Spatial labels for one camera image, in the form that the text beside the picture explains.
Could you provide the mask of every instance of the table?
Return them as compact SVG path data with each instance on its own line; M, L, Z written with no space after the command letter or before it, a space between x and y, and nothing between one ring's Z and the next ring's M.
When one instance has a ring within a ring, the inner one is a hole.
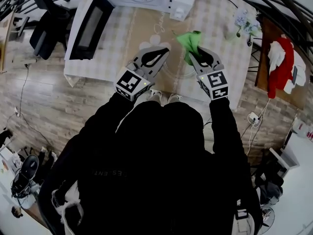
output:
M262 48L255 86L267 92L268 71L269 71L268 51L270 48L270 44L273 41L275 41L278 37L280 37L283 34L283 31L280 28L278 28L274 23L272 23L269 19L264 18L262 32L263 32ZM309 90L311 63L296 45L294 45L294 50L301 56L304 63L306 64L307 81L304 86L296 85L295 88L292 90L291 94L287 94L284 90L276 89L276 96L286 102L289 102L295 107L303 110L306 102L306 95Z
M87 0L81 0L73 21L77 20ZM255 9L242 0L232 0L249 12ZM120 68L140 48L153 45L169 46L170 57L156 76L155 89L177 93L201 101L210 99L197 84L193 67L184 60L184 50L176 43L175 34L199 30L201 46L217 53L228 71L230 108L236 109L248 70L252 47L247 36L229 42L229 33L236 8L226 0L196 0L184 22L169 19L169 14L132 7L116 7L103 31L92 60L66 60L64 75L74 86L75 78L89 77L114 81Z

